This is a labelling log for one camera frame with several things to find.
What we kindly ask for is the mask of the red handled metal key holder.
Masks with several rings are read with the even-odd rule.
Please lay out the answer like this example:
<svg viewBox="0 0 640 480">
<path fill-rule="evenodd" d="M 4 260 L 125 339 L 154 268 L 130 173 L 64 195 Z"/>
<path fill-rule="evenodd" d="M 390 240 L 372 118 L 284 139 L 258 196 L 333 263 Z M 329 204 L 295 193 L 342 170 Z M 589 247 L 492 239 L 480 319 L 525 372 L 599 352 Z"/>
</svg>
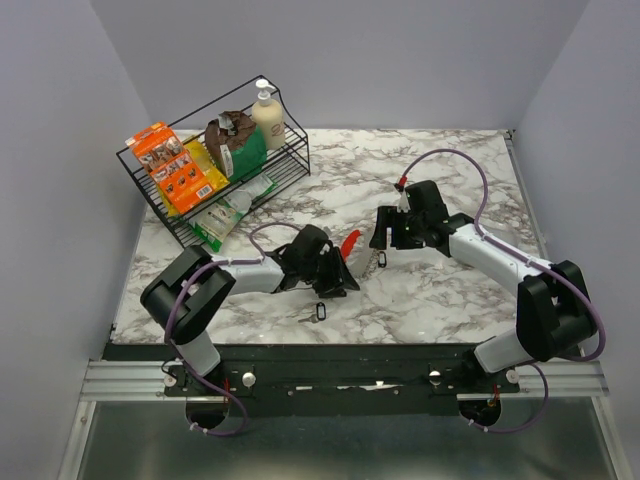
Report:
<svg viewBox="0 0 640 480">
<path fill-rule="evenodd" d="M 376 251 L 369 246 L 373 230 L 353 230 L 342 242 L 340 253 L 354 278 L 363 278 L 368 269 L 377 261 Z"/>
</svg>

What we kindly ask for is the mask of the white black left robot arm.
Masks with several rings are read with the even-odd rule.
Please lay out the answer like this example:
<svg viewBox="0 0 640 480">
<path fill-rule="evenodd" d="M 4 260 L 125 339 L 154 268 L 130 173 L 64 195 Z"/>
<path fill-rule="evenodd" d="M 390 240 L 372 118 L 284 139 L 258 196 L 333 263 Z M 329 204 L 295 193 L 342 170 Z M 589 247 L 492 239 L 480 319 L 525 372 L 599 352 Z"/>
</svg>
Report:
<svg viewBox="0 0 640 480">
<path fill-rule="evenodd" d="M 336 246 L 314 225 L 295 238 L 256 258 L 213 258 L 201 246 L 189 246 L 158 275 L 140 296 L 140 303 L 164 330 L 189 368 L 187 382 L 201 395 L 214 393 L 222 380 L 221 356 L 206 328 L 227 297 L 245 293 L 275 294 L 303 283 L 320 299 L 342 298 L 360 289 L 346 260 L 359 232 Z"/>
</svg>

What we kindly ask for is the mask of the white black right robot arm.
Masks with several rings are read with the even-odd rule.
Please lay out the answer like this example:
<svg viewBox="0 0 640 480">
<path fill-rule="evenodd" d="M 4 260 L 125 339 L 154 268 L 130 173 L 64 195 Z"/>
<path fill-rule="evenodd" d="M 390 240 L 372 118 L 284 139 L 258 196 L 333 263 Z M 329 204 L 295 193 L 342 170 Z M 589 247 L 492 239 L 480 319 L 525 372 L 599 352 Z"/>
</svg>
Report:
<svg viewBox="0 0 640 480">
<path fill-rule="evenodd" d="M 479 228 L 471 216 L 451 215 L 433 181 L 406 187 L 397 206 L 377 208 L 369 246 L 380 251 L 435 249 L 514 295 L 515 326 L 477 345 L 471 360 L 460 367 L 461 382 L 471 391 L 485 390 L 496 372 L 507 367 L 566 355 L 597 333 L 577 265 L 529 257 Z"/>
</svg>

